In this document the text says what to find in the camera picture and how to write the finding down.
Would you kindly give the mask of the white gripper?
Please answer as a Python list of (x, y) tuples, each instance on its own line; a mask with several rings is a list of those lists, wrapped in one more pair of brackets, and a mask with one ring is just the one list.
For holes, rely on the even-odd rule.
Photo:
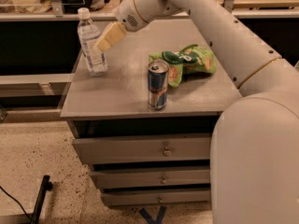
[(142, 17), (141, 6), (143, 0), (122, 0), (116, 9), (115, 17), (118, 21), (111, 22), (97, 39), (94, 47), (105, 52), (120, 41), (129, 32), (136, 32), (149, 23)]

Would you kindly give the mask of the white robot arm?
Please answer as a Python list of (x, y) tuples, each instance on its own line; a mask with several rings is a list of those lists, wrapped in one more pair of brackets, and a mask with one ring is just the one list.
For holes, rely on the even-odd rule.
[(299, 71), (215, 0), (123, 0), (96, 48), (185, 11), (242, 97), (210, 151), (213, 224), (299, 224)]

